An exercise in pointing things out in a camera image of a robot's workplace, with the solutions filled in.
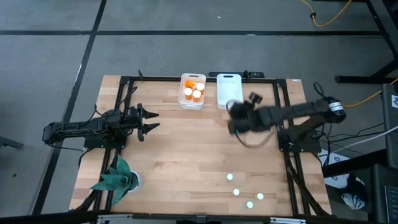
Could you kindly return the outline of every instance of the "black cable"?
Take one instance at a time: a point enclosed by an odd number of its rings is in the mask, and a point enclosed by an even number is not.
[[[318,137],[314,137],[314,139],[320,139],[325,135],[325,124],[322,125],[322,131],[320,131],[320,135]]]
[[[239,140],[239,142],[244,147],[253,149],[253,148],[257,148],[257,147],[263,146],[265,143],[267,143],[270,140],[270,138],[274,135],[274,132],[275,131],[272,131],[271,133],[269,133],[264,140],[262,140],[259,144],[255,144],[255,145],[251,145],[251,144],[247,144],[246,142],[243,142],[242,139],[239,137],[239,134],[238,134],[237,131],[235,132],[235,135],[236,135],[236,138]]]
[[[128,93],[126,94],[126,96],[124,97],[124,99],[123,99],[122,101],[120,101],[120,103],[117,105],[116,109],[113,109],[113,111],[112,111],[111,114],[101,114],[101,113],[98,112],[98,110],[97,110],[97,105],[94,104],[95,113],[98,113],[100,116],[105,117],[105,118],[114,115],[115,112],[117,112],[117,110],[119,109],[120,105],[122,105],[122,103],[124,103],[124,102],[127,100],[127,98],[129,98],[136,90],[137,90],[137,87],[134,86],[134,87],[130,90],[130,92],[128,92]]]
[[[328,132],[328,136],[329,136],[329,138],[330,138],[330,133],[331,133],[331,125],[332,125],[333,123],[330,123],[330,126],[329,126],[329,132]]]
[[[381,123],[381,124],[377,124],[377,125],[375,125],[375,126],[371,126],[370,128],[362,129],[362,130],[358,131],[356,134],[336,134],[336,135],[334,135],[334,136],[330,136],[330,135],[329,135],[329,138],[334,138],[334,137],[337,137],[337,136],[351,136],[351,137],[353,137],[353,136],[358,136],[358,135],[361,134],[361,132],[363,132],[363,131],[367,131],[367,130],[369,130],[369,129],[376,128],[376,127],[378,127],[378,126],[380,126],[380,125],[383,125],[383,124],[384,124],[384,123]]]
[[[327,154],[327,158],[325,159],[325,163],[323,163],[322,166],[322,170],[325,172],[328,165],[329,165],[329,159],[330,159],[330,153],[331,153],[331,146],[330,146],[330,140],[328,136],[325,136],[325,138],[327,139],[327,144],[328,144],[328,154]]]
[[[340,146],[339,144],[336,144],[336,143],[332,143],[332,142],[331,142],[330,144],[333,144],[333,145],[338,146],[338,147],[342,147],[343,149],[345,149],[345,150],[347,150],[347,151],[350,151],[350,152],[359,153],[359,154],[361,154],[362,156],[364,155],[362,152],[358,152],[358,151],[355,151],[355,150],[352,150],[352,149],[347,149],[347,148],[345,148],[344,146]]]
[[[94,116],[94,114],[96,112],[96,105],[94,105],[94,109],[95,110],[93,111],[93,114],[90,116],[90,118],[88,118],[88,120],[86,122],[84,122],[83,124],[78,125],[77,128],[79,128],[80,126],[86,125],[88,122],[90,122],[91,119],[93,119],[93,116]]]
[[[363,131],[366,131],[366,130],[369,130],[369,129],[372,129],[372,128],[376,128],[376,127],[378,127],[378,126],[380,126],[380,125],[383,125],[383,124],[384,124],[384,122],[381,123],[381,124],[377,124],[377,125],[375,125],[375,126],[372,126],[372,127],[370,127],[370,128],[362,129],[362,130],[358,131],[358,133],[356,133],[356,135],[359,135],[359,134],[361,134],[361,132],[363,132]]]
[[[321,86],[321,84],[319,84],[318,82],[313,83],[313,88],[315,89],[315,91],[322,96],[322,99],[325,98],[325,92],[323,91],[323,88]]]
[[[315,156],[315,158],[318,159],[318,161],[320,162],[320,164],[322,166],[322,161],[321,161],[321,159],[319,159],[318,155],[315,152],[311,152],[311,154],[313,154],[313,156]]]
[[[345,148],[345,147],[343,147],[343,146],[340,146],[339,144],[336,144],[336,143],[330,143],[330,144],[332,144],[332,145],[335,145],[335,146],[339,146],[339,147],[342,147],[343,149],[345,149],[345,150],[347,150],[347,151],[350,151],[350,152],[356,152],[356,153],[359,153],[359,154],[361,154],[361,155],[364,155],[362,152],[358,152],[358,151],[355,151],[355,150],[352,150],[352,149],[347,149],[347,148]]]
[[[347,138],[343,138],[343,139],[337,139],[337,140],[334,140],[334,141],[331,141],[331,142],[340,142],[340,141],[344,141],[344,140],[347,140],[347,139],[360,138],[360,137],[371,136],[371,135],[381,134],[381,133],[384,133],[384,131],[380,131],[380,132],[376,132],[376,133],[369,133],[369,134],[362,134],[362,135],[359,135],[359,136],[351,136],[351,137],[347,137]]]
[[[81,164],[81,159],[83,158],[83,156],[87,153],[87,152],[90,152],[92,149],[87,149],[85,152],[83,152],[83,154],[82,155],[80,155],[80,157],[79,157],[79,163],[78,163],[78,167],[80,167],[80,164]]]
[[[81,150],[81,149],[75,149],[75,148],[69,148],[69,147],[59,147],[59,146],[52,146],[52,145],[49,145],[49,146],[50,146],[50,147],[57,148],[57,149],[69,149],[69,150],[75,150],[75,151],[84,152],[84,151]]]

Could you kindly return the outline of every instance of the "wooden tabletop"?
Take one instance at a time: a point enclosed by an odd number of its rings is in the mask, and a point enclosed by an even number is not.
[[[100,112],[111,110],[118,92],[120,76],[104,76],[97,106]],[[131,106],[142,103],[147,111],[159,113],[146,123],[160,126],[139,142],[136,131],[129,136],[122,157],[132,170],[144,178],[143,188],[127,194],[114,207],[119,213],[208,214],[208,215],[292,215],[283,155],[277,136],[268,133],[248,134],[250,143],[270,140],[258,149],[248,149],[230,136],[226,127],[226,111],[217,108],[216,83],[206,83],[205,104],[200,111],[183,110],[178,103],[179,82],[139,82]],[[287,80],[290,103],[305,102],[300,80]],[[243,83],[243,96],[250,92],[263,96],[261,105],[275,105],[271,84]],[[295,124],[306,118],[295,119]],[[97,183],[104,149],[94,149],[81,162],[70,208],[76,208]],[[305,183],[324,210],[331,213],[319,161],[309,153],[301,153]],[[226,175],[232,173],[232,182]],[[233,190],[239,189],[239,196]],[[257,193],[264,200],[257,200]],[[300,191],[296,186],[299,211]],[[101,208],[106,194],[103,194]],[[252,201],[247,209],[244,203]]]

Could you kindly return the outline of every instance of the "gray carpet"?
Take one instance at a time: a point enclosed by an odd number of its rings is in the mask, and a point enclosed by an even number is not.
[[[344,6],[343,2],[309,2],[319,23]],[[379,1],[373,4],[390,35],[398,40],[384,6]],[[100,0],[1,1],[0,29],[91,30],[99,5]],[[99,29],[377,30],[364,3],[350,5],[335,23],[322,29],[313,25],[309,14],[299,0],[113,0],[105,7]],[[42,128],[61,120],[87,41],[85,35],[0,35],[0,136],[25,143],[23,150],[0,150],[0,217],[30,212],[49,153],[41,141]],[[391,60],[385,41],[374,37],[97,36],[72,121],[89,118],[103,75],[137,75],[138,69],[147,76],[252,70],[269,78],[301,79],[308,100],[318,98],[312,83],[320,82],[326,95],[350,104],[380,90],[380,86],[338,85],[333,77],[368,76]],[[381,100],[376,97],[347,110],[347,114],[344,123],[333,127],[333,134],[356,133],[382,122]],[[64,145],[82,148],[82,143],[82,139],[74,139]],[[371,152],[383,147],[384,140],[378,139],[352,149]],[[341,153],[358,156],[355,152]],[[62,151],[44,213],[68,210],[79,155]],[[339,217],[364,217],[335,203],[332,210]]]

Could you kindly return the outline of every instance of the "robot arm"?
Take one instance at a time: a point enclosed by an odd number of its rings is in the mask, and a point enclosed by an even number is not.
[[[133,129],[137,129],[138,139],[144,141],[144,134],[156,128],[159,123],[144,124],[143,118],[149,119],[158,115],[146,111],[141,104],[138,104],[137,108],[129,108],[127,114],[122,114],[120,110],[109,110],[99,118],[85,122],[50,123],[44,127],[42,140],[52,145],[66,138],[84,137],[99,142],[97,145],[100,147],[109,142],[123,141]]]
[[[250,98],[253,99],[251,103],[245,101],[244,103],[235,103],[231,107],[229,111],[231,120],[228,123],[229,133],[268,131],[272,126],[280,124],[285,119],[311,116],[301,125],[286,129],[293,142],[303,134],[313,131],[325,123],[340,123],[346,118],[341,103],[332,97],[283,108],[262,106],[256,109],[254,109],[254,105],[261,101],[261,97],[252,93]]]

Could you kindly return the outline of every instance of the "artificial plant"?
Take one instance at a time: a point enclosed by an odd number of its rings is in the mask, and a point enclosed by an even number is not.
[[[112,205],[116,205],[127,194],[129,190],[138,186],[138,177],[132,173],[129,164],[118,155],[116,169],[109,167],[109,174],[101,174],[104,179],[90,189],[93,190],[114,190]]]

